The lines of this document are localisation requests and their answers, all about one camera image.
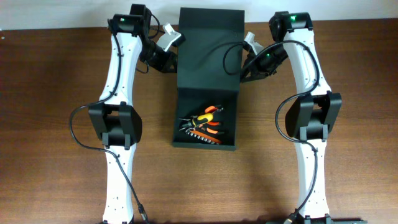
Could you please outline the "orange black long-nose pliers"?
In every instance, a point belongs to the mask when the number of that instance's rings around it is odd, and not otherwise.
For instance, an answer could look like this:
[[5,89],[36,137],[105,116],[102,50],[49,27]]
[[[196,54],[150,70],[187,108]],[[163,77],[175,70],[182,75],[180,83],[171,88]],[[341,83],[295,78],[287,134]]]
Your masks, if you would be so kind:
[[[179,130],[180,131],[188,130],[188,128],[187,129],[181,128],[182,124],[183,124],[183,120],[182,120],[182,123],[180,124]],[[210,126],[210,125],[208,125],[206,123],[206,124],[201,124],[201,125],[199,125],[199,126],[197,126],[195,128],[189,128],[189,129],[196,130],[196,131],[201,131],[201,132],[203,132],[205,134],[214,134],[214,135],[223,134],[223,132],[221,130],[219,130],[218,127],[219,126]]]

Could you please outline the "orange socket rail with sockets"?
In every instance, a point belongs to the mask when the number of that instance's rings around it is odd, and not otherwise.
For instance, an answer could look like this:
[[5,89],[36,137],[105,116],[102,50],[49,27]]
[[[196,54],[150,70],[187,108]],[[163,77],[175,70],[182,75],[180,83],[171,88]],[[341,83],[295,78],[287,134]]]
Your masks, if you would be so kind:
[[216,145],[220,145],[222,144],[222,141],[216,138],[213,138],[207,134],[201,133],[199,131],[196,130],[192,130],[192,129],[188,129],[185,131],[185,134],[197,138],[203,142],[207,142],[208,144],[216,144]]

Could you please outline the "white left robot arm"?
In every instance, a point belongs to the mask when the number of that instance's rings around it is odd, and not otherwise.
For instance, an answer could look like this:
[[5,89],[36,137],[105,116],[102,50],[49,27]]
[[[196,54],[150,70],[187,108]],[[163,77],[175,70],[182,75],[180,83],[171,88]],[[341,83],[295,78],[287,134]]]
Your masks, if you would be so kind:
[[142,218],[147,215],[132,187],[134,153],[142,136],[142,119],[133,107],[132,89],[138,62],[162,73],[177,71],[177,55],[170,47],[183,39],[170,25],[158,42],[150,32],[153,13],[143,4],[132,4],[129,14],[109,20],[111,59],[99,101],[88,114],[101,151],[106,154],[107,188],[103,223],[133,223],[136,203]]

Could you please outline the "red handled side cutters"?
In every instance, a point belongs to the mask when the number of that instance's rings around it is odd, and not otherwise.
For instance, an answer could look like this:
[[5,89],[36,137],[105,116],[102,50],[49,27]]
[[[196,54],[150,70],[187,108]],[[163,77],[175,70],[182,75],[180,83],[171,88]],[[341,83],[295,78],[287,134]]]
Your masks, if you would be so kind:
[[221,126],[222,122],[218,121],[216,117],[218,117],[223,110],[224,108],[221,105],[207,107],[205,109],[205,114],[210,113],[213,115],[213,118],[209,122],[207,122],[207,124],[210,126]]

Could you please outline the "yellow black stubby screwdriver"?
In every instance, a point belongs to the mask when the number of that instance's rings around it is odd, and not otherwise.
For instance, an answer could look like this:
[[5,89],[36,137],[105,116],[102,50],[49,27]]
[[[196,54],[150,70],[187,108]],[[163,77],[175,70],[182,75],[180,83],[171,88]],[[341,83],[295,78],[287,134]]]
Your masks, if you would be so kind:
[[206,124],[210,121],[213,120],[213,114],[212,113],[205,113],[199,116],[192,116],[191,118],[181,118],[183,120],[183,124],[181,125],[181,128],[183,129],[189,129],[189,128],[195,128],[201,124]]

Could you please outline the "black box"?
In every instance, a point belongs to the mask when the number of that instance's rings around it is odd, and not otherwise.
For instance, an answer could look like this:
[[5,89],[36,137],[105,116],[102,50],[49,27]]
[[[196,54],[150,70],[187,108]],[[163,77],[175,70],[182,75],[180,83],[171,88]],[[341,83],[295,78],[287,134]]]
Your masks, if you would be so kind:
[[[244,40],[243,10],[183,7],[178,30],[177,109],[172,145],[221,151],[236,150],[237,104]],[[211,144],[181,129],[185,118],[222,107],[215,115],[221,142]]]

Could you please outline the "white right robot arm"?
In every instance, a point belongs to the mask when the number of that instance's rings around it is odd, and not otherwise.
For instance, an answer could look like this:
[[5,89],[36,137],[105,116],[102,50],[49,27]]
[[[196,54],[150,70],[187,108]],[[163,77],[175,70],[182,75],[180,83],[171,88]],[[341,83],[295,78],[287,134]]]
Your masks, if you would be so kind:
[[241,82],[251,82],[275,74],[286,59],[292,66],[297,92],[275,112],[278,121],[282,108],[292,103],[285,114],[285,128],[276,124],[279,134],[294,144],[298,161],[298,203],[285,223],[331,223],[324,155],[342,97],[332,92],[322,74],[309,13],[276,12],[269,28],[274,43],[268,47],[255,43],[253,33],[247,34],[244,48],[248,55],[239,74]]

